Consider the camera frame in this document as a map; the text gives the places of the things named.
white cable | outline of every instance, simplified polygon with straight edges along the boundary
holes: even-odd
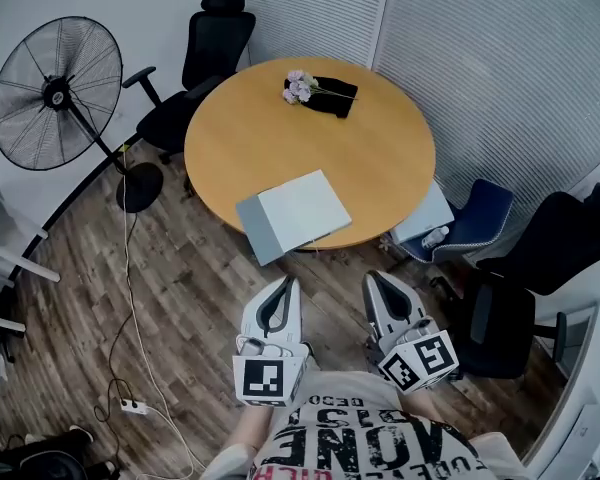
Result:
[[[127,168],[126,147],[123,148],[123,150],[122,150],[122,162],[123,162],[124,168],[126,170],[126,168]],[[183,476],[183,477],[169,478],[169,477],[163,477],[163,476],[158,476],[158,475],[151,475],[148,473],[140,473],[138,476],[136,476],[136,480],[138,480],[139,478],[142,478],[142,477],[156,478],[157,480],[187,480],[188,478],[191,478],[191,476],[196,472],[195,466],[193,465],[194,460],[198,464],[198,466],[200,468],[202,468],[203,471],[207,468],[200,461],[200,459],[198,459],[198,457],[196,457],[196,455],[191,451],[191,449],[187,445],[187,442],[184,439],[184,436],[182,435],[182,432],[180,432],[180,430],[176,426],[175,422],[173,421],[173,418],[171,417],[171,413],[169,412],[169,405],[167,404],[167,399],[165,398],[164,394],[160,390],[160,387],[158,386],[158,383],[156,382],[155,378],[153,377],[153,371],[151,370],[151,364],[149,363],[149,358],[147,357],[147,354],[144,350],[144,344],[142,342],[142,336],[140,334],[140,326],[138,325],[138,318],[136,316],[136,307],[135,307],[135,303],[133,301],[133,292],[131,291],[131,277],[129,276],[129,241],[127,240],[127,177],[126,177],[126,175],[122,176],[122,210],[124,213],[124,254],[125,254],[125,267],[124,268],[125,268],[125,277],[127,280],[127,288],[129,290],[129,305],[131,306],[133,322],[136,327],[136,334],[138,335],[138,343],[140,344],[140,352],[142,353],[144,362],[147,365],[147,371],[149,372],[149,378],[151,379],[151,383],[153,384],[153,387],[156,389],[156,391],[160,395],[160,398],[162,399],[162,404],[164,405],[165,412],[167,413],[167,415],[165,416],[158,409],[154,409],[153,407],[147,406],[147,409],[151,409],[152,411],[158,413],[160,415],[160,417],[169,424],[171,429],[180,438],[180,441],[182,441],[182,444],[184,445],[184,449],[185,449],[185,453],[187,454],[187,458],[189,459],[189,465],[191,466],[191,472],[188,475]]]

white wall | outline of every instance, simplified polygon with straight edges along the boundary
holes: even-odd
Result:
[[[0,68],[13,48],[43,23],[82,15],[105,25],[116,38],[123,77],[156,66],[152,81],[161,97],[181,89],[188,23],[201,0],[0,0]],[[139,86],[122,90],[103,134],[112,148],[133,135],[152,108]],[[43,224],[84,177],[104,158],[96,146],[64,167],[46,172],[19,169],[0,153],[0,189],[13,206]]]
[[[571,193],[582,200],[600,182],[600,165],[579,183]],[[558,311],[569,313],[591,305],[600,299],[600,261],[584,270],[555,293],[536,296],[536,318],[546,320]]]

table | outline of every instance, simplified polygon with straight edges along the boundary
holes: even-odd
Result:
[[[357,85],[349,116],[286,103],[293,69]],[[365,242],[404,220],[435,169],[431,131],[398,87],[361,66],[315,57],[257,64],[220,84],[191,120],[184,158],[198,196],[240,231],[236,203],[322,169],[352,223],[311,244],[321,249]]]

black office chair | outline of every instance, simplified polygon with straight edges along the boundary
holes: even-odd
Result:
[[[182,70],[186,91],[161,101],[149,81],[149,75],[156,70],[154,66],[123,82],[125,89],[139,82],[156,106],[138,123],[136,131],[149,144],[165,151],[160,155],[163,164],[184,150],[187,127],[200,103],[235,74],[256,24],[253,14],[243,12],[244,5],[245,0],[202,0],[203,11],[194,14],[189,22],[189,45]]]
[[[564,351],[567,319],[534,325],[535,298],[549,295],[600,260],[600,183],[580,202],[564,192],[547,197],[515,247],[502,258],[479,261],[460,299],[443,278],[443,306],[463,372],[512,379],[524,373],[533,335],[554,340],[553,359]]]

fan base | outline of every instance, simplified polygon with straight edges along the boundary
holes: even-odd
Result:
[[[148,162],[129,169],[127,193],[124,197],[124,181],[120,180],[116,190],[118,206],[127,213],[138,213],[151,206],[162,190],[162,171]]]

